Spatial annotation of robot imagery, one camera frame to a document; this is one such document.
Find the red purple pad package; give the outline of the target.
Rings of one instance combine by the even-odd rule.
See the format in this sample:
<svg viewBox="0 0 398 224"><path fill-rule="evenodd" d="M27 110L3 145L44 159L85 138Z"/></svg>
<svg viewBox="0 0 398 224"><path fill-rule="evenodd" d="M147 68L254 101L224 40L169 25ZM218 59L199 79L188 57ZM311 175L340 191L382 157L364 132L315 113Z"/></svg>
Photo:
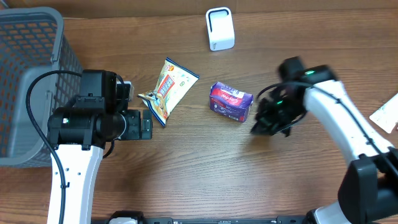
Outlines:
<svg viewBox="0 0 398 224"><path fill-rule="evenodd" d="M249 115L254 97L221 82L211 86L209 93L210 110L244 123Z"/></svg>

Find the yellow snack chip bag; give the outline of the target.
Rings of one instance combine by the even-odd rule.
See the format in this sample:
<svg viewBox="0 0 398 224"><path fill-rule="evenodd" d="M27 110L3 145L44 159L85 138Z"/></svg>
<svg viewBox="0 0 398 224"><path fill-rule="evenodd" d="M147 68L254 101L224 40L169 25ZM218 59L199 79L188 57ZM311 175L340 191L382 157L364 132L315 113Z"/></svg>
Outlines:
<svg viewBox="0 0 398 224"><path fill-rule="evenodd" d="M165 126L171 112L199 78L199 75L167 57L154 90L138 94L138 97Z"/></svg>

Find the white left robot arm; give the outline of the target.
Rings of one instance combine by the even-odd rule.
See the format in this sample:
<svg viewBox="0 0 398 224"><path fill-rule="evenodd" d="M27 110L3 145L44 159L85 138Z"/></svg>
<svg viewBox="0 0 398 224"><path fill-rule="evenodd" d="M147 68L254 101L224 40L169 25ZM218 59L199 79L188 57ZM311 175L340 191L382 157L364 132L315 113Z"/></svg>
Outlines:
<svg viewBox="0 0 398 224"><path fill-rule="evenodd" d="M90 223L96 176L107 142L150 140L150 111L94 108L102 98L74 96L49 118L52 189L48 223Z"/></svg>

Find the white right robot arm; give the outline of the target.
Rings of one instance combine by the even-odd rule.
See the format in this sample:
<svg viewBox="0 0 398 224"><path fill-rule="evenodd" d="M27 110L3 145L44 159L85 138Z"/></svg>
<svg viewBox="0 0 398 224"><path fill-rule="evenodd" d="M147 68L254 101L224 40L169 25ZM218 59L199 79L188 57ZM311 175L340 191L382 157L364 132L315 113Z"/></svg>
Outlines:
<svg viewBox="0 0 398 224"><path fill-rule="evenodd" d="M397 215L397 148L364 118L327 65L305 68L299 57L278 67L281 81L261 90L251 133L289 136L312 113L339 147L348 168L337 200L301 223L377 223Z"/></svg>

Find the white barcode scanner stand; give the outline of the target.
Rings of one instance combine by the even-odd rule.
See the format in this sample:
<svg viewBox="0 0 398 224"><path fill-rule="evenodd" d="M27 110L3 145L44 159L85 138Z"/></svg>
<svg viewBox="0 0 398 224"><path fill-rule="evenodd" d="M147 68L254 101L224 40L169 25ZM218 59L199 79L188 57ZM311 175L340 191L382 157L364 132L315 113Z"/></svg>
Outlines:
<svg viewBox="0 0 398 224"><path fill-rule="evenodd" d="M235 45L233 17L228 7L209 9L205 14L211 51L232 49Z"/></svg>

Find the white paper sheet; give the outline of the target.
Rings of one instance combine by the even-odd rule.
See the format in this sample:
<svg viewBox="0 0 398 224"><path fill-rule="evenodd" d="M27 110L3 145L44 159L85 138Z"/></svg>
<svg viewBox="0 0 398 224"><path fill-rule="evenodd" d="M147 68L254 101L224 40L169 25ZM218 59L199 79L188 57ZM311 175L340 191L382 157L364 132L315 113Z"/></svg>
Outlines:
<svg viewBox="0 0 398 224"><path fill-rule="evenodd" d="M397 94L376 110L369 119L390 134L397 126Z"/></svg>

